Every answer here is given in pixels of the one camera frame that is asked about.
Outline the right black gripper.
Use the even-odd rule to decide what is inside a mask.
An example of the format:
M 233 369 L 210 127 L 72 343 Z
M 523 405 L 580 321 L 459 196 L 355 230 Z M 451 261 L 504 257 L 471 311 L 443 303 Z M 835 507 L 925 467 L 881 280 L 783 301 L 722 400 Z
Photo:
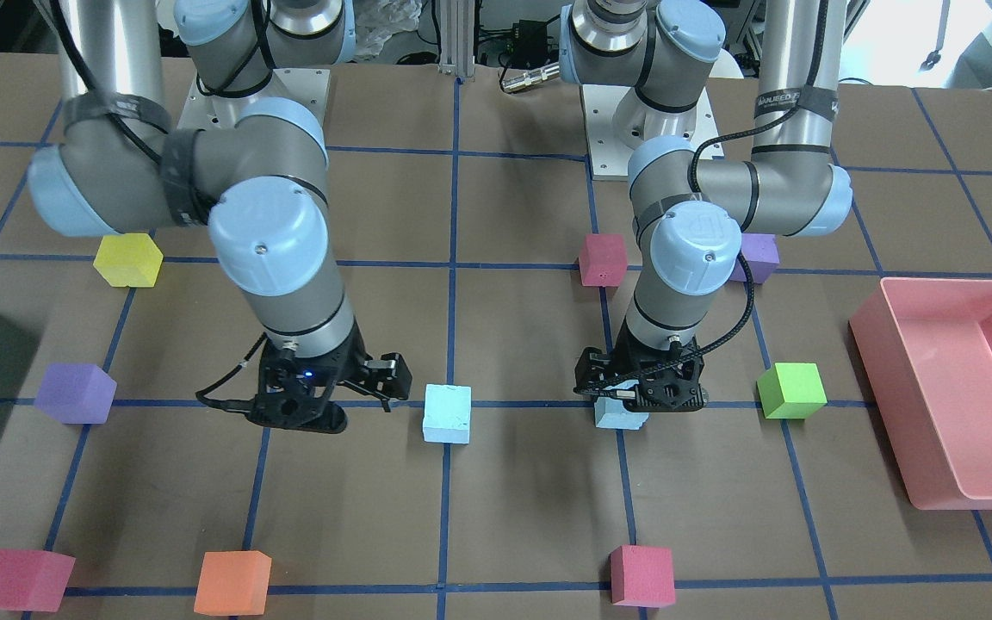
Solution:
M 347 417 L 333 401 L 336 386 L 373 397 L 389 412 L 393 398 L 409 400 L 411 385 L 405 358 L 397 352 L 371 357 L 359 332 L 351 332 L 323 356 L 297 357 L 294 350 L 267 343 L 259 362 L 258 393 L 245 419 L 268 428 L 339 433 Z

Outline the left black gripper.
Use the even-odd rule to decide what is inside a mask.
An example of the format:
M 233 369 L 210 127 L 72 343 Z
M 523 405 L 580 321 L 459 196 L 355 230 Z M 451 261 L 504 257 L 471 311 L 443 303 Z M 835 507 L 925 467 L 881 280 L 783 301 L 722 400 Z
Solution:
M 706 405 L 700 376 L 710 348 L 666 342 L 664 350 L 619 332 L 614 349 L 586 348 L 575 368 L 573 391 L 594 400 L 614 398 L 629 412 L 695 412 Z

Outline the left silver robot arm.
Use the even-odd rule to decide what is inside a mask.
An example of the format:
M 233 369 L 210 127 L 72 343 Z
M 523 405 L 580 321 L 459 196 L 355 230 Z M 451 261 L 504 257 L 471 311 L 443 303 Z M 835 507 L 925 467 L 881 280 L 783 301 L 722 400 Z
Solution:
M 697 330 L 741 255 L 744 232 L 830 234 L 851 207 L 850 177 L 829 147 L 839 108 L 843 1 L 771 1 L 747 161 L 704 158 L 675 133 L 645 136 L 627 181 L 642 270 L 609 353 L 587 348 L 574 392 L 631 412 L 704 405 L 704 357 L 732 340 Z M 575 1 L 561 12 L 560 71 L 575 84 L 626 86 L 651 111 L 694 109 L 724 24 L 701 1 Z

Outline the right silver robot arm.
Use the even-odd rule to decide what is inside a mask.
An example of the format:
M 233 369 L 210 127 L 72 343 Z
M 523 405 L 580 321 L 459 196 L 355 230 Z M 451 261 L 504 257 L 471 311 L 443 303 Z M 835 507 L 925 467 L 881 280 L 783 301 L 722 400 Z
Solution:
M 178 38 L 198 90 L 231 103 L 215 128 L 177 128 L 165 106 L 152 1 L 51 1 L 65 88 L 62 144 L 40 149 L 28 187 L 68 237 L 163 227 L 208 231 L 218 263 L 263 327 L 248 400 L 196 398 L 258 426 L 339 433 L 345 386 L 388 411 L 408 400 L 403 356 L 374 358 L 328 235 L 328 150 L 320 121 L 288 98 L 278 68 L 353 54 L 348 1 L 177 1 Z

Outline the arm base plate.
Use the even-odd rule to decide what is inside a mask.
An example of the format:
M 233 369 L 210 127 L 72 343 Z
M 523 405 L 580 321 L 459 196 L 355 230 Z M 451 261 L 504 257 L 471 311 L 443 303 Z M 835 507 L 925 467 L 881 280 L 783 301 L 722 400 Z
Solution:
M 678 136 L 699 146 L 719 134 L 706 90 L 696 106 L 677 114 L 649 108 L 633 88 L 618 85 L 582 85 L 581 101 L 592 177 L 599 181 L 625 180 L 631 153 L 647 139 Z
M 177 128 L 231 128 L 245 107 L 268 96 L 298 102 L 323 121 L 332 82 L 330 68 L 276 68 L 273 74 L 275 77 L 259 93 L 238 99 L 206 95 L 198 88 L 197 79 L 190 79 L 188 95 L 177 115 Z

